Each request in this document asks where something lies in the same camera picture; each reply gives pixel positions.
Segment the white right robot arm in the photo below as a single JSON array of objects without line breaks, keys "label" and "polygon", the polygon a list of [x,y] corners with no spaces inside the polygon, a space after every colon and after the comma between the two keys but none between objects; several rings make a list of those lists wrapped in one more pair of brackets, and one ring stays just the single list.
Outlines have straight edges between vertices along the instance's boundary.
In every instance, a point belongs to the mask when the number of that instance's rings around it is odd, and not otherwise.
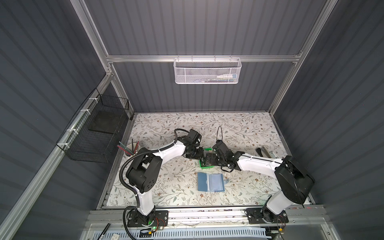
[{"label": "white right robot arm", "polygon": [[222,140],[217,140],[213,150],[218,156],[217,166],[223,171],[255,172],[277,179],[280,190],[266,201],[259,214],[267,223],[275,221],[291,205],[304,204],[315,184],[314,177],[292,156],[271,159],[233,153]]}]

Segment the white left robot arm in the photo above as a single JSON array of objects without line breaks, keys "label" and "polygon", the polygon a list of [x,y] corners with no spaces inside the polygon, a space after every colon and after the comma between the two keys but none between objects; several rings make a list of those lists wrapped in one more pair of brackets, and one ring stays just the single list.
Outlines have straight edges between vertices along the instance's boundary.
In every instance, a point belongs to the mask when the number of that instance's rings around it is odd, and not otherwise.
[{"label": "white left robot arm", "polygon": [[155,214],[152,188],[156,184],[162,165],[181,156],[192,160],[203,158],[200,133],[193,129],[175,129],[174,134],[173,142],[155,150],[140,149],[120,169],[121,184],[134,193],[137,211],[145,218]]}]

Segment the blue leather card holder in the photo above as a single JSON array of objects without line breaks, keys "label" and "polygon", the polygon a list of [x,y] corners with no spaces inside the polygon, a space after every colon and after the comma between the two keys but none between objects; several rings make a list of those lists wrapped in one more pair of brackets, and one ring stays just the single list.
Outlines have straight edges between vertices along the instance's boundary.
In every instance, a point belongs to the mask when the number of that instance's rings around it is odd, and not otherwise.
[{"label": "blue leather card holder", "polygon": [[225,185],[229,182],[223,174],[198,173],[198,191],[219,193],[225,191]]}]

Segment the green plastic card tray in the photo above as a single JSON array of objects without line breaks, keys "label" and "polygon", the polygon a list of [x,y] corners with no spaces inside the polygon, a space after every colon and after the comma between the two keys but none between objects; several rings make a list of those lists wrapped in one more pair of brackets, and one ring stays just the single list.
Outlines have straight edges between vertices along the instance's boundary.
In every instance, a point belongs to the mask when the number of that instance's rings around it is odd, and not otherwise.
[{"label": "green plastic card tray", "polygon": [[209,169],[214,167],[216,153],[212,148],[205,148],[203,150],[202,158],[200,159],[200,167],[202,169]]}]

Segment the stack of cards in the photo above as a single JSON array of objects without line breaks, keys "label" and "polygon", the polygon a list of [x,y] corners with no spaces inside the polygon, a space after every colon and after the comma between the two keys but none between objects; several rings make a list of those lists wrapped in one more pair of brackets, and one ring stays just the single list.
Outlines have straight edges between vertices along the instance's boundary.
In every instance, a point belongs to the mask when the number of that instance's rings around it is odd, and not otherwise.
[{"label": "stack of cards", "polygon": [[205,156],[201,160],[202,168],[210,168],[214,166],[216,154],[214,153],[206,153]]}]

